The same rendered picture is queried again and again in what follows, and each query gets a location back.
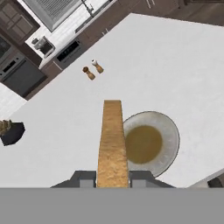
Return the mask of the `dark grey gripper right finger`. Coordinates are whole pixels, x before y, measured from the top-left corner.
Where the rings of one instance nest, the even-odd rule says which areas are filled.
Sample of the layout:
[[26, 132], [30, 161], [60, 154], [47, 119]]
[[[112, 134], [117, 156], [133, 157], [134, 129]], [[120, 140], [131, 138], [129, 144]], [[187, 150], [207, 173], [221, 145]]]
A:
[[150, 171], [130, 171], [130, 188], [172, 188], [172, 185], [166, 184], [154, 178]]

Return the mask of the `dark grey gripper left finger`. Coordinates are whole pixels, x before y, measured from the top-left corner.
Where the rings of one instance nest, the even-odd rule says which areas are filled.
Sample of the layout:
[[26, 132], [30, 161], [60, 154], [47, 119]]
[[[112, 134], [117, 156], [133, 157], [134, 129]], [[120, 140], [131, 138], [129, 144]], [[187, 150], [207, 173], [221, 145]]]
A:
[[75, 171], [70, 179], [67, 179], [52, 188], [95, 188], [96, 171]]

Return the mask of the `grey plate with brown centre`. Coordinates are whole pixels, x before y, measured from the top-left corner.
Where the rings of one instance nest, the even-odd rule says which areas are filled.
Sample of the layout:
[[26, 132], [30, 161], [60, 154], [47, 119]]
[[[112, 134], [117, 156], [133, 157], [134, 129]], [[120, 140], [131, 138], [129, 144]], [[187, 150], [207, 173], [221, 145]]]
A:
[[179, 153], [180, 135], [175, 122], [157, 111], [134, 114], [123, 122], [130, 171], [163, 174]]

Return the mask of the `dark stool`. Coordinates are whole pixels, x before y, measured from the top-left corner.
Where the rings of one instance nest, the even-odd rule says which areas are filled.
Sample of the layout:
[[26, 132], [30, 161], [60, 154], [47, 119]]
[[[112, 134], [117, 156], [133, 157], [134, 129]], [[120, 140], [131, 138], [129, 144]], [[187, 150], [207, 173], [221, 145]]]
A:
[[224, 188], [224, 173], [209, 180], [207, 183], [210, 188]]

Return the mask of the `black knife block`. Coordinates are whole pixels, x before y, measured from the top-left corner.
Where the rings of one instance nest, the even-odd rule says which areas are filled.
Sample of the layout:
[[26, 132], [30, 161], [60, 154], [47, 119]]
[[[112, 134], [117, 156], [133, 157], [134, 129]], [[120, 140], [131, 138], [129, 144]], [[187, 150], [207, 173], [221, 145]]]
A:
[[22, 122], [12, 120], [0, 121], [0, 139], [4, 146], [15, 144], [25, 133], [25, 126]]

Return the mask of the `wooden shaker with dark cap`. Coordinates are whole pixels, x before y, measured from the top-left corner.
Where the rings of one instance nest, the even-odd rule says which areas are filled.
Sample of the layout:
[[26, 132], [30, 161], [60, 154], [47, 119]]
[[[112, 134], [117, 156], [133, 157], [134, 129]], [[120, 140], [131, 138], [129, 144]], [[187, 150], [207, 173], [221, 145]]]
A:
[[89, 78], [91, 81], [95, 79], [95, 75], [89, 71], [89, 69], [88, 69], [87, 66], [84, 66], [84, 67], [82, 68], [82, 71], [88, 76], [88, 78]]

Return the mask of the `wooden shaker with white cap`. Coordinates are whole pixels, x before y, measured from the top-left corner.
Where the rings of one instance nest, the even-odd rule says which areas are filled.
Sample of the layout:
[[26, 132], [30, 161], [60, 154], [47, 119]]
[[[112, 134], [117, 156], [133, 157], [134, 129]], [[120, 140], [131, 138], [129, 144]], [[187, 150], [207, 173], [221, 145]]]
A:
[[96, 68], [99, 74], [103, 73], [104, 69], [98, 64], [96, 59], [92, 59], [92, 65]]

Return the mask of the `grey oven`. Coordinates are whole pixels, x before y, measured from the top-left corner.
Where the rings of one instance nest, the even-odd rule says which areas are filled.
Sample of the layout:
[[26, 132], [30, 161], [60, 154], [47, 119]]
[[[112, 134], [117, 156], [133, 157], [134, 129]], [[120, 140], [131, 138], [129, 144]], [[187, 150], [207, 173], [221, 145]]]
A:
[[0, 82], [25, 98], [46, 76], [12, 43], [0, 35]]

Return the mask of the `black dishwasher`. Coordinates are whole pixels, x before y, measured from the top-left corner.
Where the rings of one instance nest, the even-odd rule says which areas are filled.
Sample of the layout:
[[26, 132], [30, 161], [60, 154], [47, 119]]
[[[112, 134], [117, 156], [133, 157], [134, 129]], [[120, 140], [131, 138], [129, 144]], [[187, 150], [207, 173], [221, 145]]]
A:
[[78, 59], [82, 55], [82, 52], [82, 43], [78, 39], [75, 39], [56, 55], [55, 62], [61, 69], [65, 69]]

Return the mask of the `white sink with tap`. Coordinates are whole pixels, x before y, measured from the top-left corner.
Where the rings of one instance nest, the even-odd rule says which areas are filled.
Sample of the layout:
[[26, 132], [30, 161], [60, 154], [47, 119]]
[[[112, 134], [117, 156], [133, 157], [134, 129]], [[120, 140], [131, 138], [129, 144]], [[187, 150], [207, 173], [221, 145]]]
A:
[[104, 0], [22, 0], [35, 17], [53, 32], [67, 19], [80, 25], [90, 18]]

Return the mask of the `dark brown cupboard run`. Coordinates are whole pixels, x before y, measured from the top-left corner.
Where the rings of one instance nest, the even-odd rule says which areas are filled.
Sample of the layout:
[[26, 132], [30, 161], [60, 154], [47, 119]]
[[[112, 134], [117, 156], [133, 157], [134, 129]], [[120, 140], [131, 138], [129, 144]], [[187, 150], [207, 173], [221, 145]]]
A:
[[0, 29], [22, 45], [40, 25], [17, 0], [0, 0]]

